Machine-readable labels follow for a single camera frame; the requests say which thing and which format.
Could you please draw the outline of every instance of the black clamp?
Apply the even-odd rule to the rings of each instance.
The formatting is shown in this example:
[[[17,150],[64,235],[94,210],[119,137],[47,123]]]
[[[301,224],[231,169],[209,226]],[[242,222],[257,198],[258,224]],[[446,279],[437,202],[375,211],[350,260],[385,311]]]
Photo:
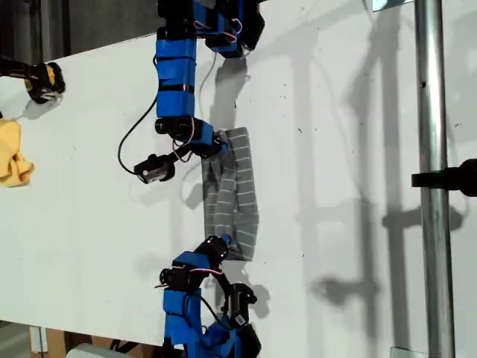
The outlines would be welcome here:
[[[469,159],[459,167],[412,175],[414,188],[460,190],[469,197],[477,197],[477,159]]]

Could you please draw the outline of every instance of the white table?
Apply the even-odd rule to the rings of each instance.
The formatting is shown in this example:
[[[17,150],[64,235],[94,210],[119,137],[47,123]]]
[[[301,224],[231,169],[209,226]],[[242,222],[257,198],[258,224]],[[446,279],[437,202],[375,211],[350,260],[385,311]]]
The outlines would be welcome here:
[[[250,132],[256,254],[245,267],[227,263],[226,272],[259,296],[251,319],[261,357],[389,357],[393,345],[426,351],[420,193],[411,188],[413,7],[370,15],[360,1],[275,0],[262,12],[266,29],[246,71],[215,84],[217,57],[196,91],[198,117]],[[448,1],[444,13],[456,165],[477,150],[477,4]],[[116,160],[119,140],[155,96],[154,41],[59,60],[68,89],[58,107],[31,104],[21,81],[1,79],[0,108],[22,125],[22,152],[36,170],[29,186],[0,188],[0,319],[162,342],[162,293],[153,286],[203,239],[203,210],[197,158],[168,183],[147,186]],[[200,45],[197,89],[212,60]],[[151,113],[126,141],[129,167],[170,151],[154,120]],[[469,210],[452,240],[458,354],[470,358],[476,202],[460,194],[451,202]],[[203,319],[211,322],[205,309]]]

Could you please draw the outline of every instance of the gray cloth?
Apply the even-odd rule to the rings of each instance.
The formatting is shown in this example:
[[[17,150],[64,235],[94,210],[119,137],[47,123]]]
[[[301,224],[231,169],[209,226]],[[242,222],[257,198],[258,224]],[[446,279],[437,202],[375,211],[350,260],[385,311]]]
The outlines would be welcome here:
[[[219,131],[219,134],[230,150],[202,160],[206,236],[230,235],[228,259],[251,261],[259,211],[247,128]]]

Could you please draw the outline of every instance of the silver pipe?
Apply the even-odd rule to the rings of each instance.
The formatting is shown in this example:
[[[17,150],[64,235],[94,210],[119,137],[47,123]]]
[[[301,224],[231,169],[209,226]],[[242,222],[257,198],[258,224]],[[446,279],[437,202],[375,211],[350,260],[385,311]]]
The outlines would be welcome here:
[[[420,172],[447,167],[441,0],[416,0]],[[430,358],[455,358],[449,195],[421,189]]]

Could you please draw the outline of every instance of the yellow cloth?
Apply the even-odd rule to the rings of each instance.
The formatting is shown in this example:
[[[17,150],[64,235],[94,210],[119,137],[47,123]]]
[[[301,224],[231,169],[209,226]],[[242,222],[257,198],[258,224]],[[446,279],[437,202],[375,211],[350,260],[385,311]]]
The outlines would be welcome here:
[[[33,164],[20,154],[20,125],[0,119],[0,184],[26,184],[33,168]]]

